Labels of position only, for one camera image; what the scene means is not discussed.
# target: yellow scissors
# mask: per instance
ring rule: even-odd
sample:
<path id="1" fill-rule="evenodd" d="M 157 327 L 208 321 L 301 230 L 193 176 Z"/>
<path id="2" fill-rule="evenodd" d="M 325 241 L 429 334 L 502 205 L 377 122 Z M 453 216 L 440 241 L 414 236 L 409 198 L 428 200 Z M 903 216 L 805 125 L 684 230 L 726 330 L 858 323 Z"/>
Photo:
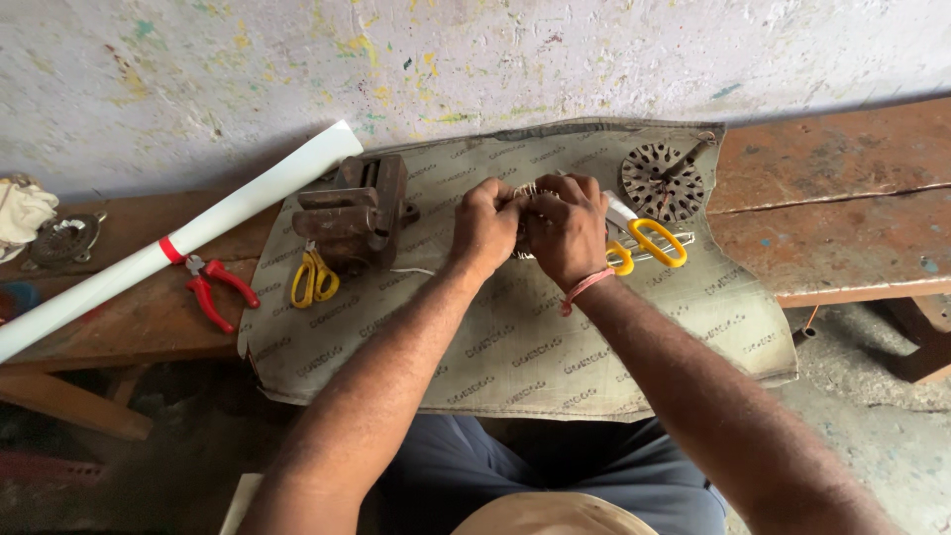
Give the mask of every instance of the yellow scissors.
<path id="1" fill-rule="evenodd" d="M 317 254 L 317 248 L 313 241 L 307 240 L 307 245 L 303 247 L 303 261 L 298 267 L 298 273 L 294 276 L 294 286 L 291 288 L 291 305 L 297 308 L 307 308 L 315 301 L 326 301 L 337 293 L 340 287 L 340 278 L 331 268 L 323 262 L 320 255 Z M 307 282 L 304 286 L 303 297 L 298 301 L 297 290 L 304 273 L 307 274 Z M 330 277 L 330 285 L 327 289 L 323 288 L 323 283 L 327 277 Z"/>
<path id="2" fill-rule="evenodd" d="M 637 242 L 637 246 L 641 250 L 647 251 L 650 256 L 659 260 L 662 264 L 668 268 L 679 268 L 687 261 L 687 251 L 684 249 L 683 244 L 680 243 L 680 240 L 676 236 L 670 233 L 669 230 L 664 228 L 660 223 L 652 219 L 637 217 L 637 214 L 634 213 L 634 210 L 628 208 L 621 199 L 614 194 L 613 191 L 605 191 L 605 194 L 608 195 L 608 221 L 617 225 L 621 230 L 627 232 L 634 241 Z M 659 248 L 650 240 L 642 234 L 638 228 L 646 227 L 649 228 L 661 236 L 664 237 L 670 246 L 666 248 Z M 688 237 L 692 242 L 692 232 L 688 233 Z M 679 255 L 677 258 L 670 258 L 667 255 L 667 251 L 676 250 Z M 617 240 L 610 240 L 608 242 L 607 252 L 605 255 L 617 255 L 621 258 L 622 264 L 620 266 L 611 266 L 614 269 L 614 273 L 617 275 L 629 275 L 634 271 L 634 259 L 631 258 L 631 250 L 625 248 Z"/>

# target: pliers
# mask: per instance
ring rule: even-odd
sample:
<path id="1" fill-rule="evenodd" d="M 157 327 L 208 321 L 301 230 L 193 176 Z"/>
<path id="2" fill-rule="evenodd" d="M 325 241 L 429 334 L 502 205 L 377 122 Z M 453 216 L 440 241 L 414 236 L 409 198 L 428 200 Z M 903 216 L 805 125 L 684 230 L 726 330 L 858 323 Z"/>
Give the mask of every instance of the pliers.
<path id="1" fill-rule="evenodd" d="M 228 273 L 227 270 L 224 269 L 224 264 L 222 264 L 221 261 L 211 260 L 206 264 L 200 256 L 192 254 L 184 261 L 184 266 L 194 275 L 194 278 L 188 281 L 188 284 L 184 285 L 184 287 L 195 292 L 195 297 L 198 298 L 198 305 L 202 308 L 204 315 L 208 316 L 208 319 L 215 322 L 218 327 L 221 327 L 225 333 L 231 333 L 235 328 L 226 322 L 224 318 L 219 315 L 218 310 L 215 309 L 215 303 L 211 300 L 211 285 L 202 276 L 202 271 L 209 277 L 225 281 L 235 287 L 244 297 L 249 307 L 257 308 L 261 306 L 261 301 L 258 300 L 258 296 L 255 295 L 254 290 L 238 277 Z"/>

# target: grey trousers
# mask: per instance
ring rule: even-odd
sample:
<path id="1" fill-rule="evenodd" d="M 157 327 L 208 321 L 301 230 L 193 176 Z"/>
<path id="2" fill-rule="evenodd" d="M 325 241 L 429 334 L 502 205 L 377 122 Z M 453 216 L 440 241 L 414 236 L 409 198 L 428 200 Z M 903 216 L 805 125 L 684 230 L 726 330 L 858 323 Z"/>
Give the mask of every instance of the grey trousers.
<path id="1" fill-rule="evenodd" d="M 558 490 L 618 505 L 660 535 L 725 532 L 723 496 L 656 418 L 608 425 L 607 435 L 562 450 L 566 480 L 540 473 L 472 416 L 418 414 L 379 481 L 383 523 L 402 535 L 448 535 L 496 498 Z"/>

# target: wooden table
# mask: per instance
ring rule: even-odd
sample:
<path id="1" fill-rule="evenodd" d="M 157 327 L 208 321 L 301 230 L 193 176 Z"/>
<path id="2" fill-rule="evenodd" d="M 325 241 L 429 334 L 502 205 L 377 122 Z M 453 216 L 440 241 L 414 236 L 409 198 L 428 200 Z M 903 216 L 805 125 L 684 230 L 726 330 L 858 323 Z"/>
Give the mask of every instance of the wooden table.
<path id="1" fill-rule="evenodd" d="M 941 99 L 731 130 L 707 210 L 717 243 L 783 307 L 951 291 L 949 125 L 951 99 Z M 225 195 L 191 191 L 61 207 L 64 214 L 108 212 L 92 260 L 23 272 L 17 259 L 0 265 L 0 282 L 29 281 L 49 298 Z M 277 210 L 197 253 L 250 282 Z M 237 334 L 205 320 L 184 289 L 189 278 L 184 267 L 167 267 L 0 365 L 0 399 L 144 438 L 147 418 L 48 373 L 233 356 Z M 237 324 L 241 297 L 212 287 L 222 316 Z"/>

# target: forearm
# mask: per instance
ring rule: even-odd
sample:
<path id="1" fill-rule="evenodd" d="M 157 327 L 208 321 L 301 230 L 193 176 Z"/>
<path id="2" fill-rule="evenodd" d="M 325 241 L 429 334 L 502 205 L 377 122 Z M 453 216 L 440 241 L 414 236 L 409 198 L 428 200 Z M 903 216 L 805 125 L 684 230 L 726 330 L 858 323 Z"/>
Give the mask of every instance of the forearm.
<path id="1" fill-rule="evenodd" d="M 481 279 L 448 265 L 334 375 L 301 417 L 264 479 L 244 533 L 307 531 L 315 504 L 352 509 L 396 454 L 434 370 Z"/>
<path id="2" fill-rule="evenodd" d="M 670 436 L 751 527 L 768 527 L 784 514 L 795 522 L 818 513 L 853 527 L 861 521 L 856 516 L 881 519 L 811 429 L 617 278 L 590 287 L 575 302 L 614 348 Z"/>

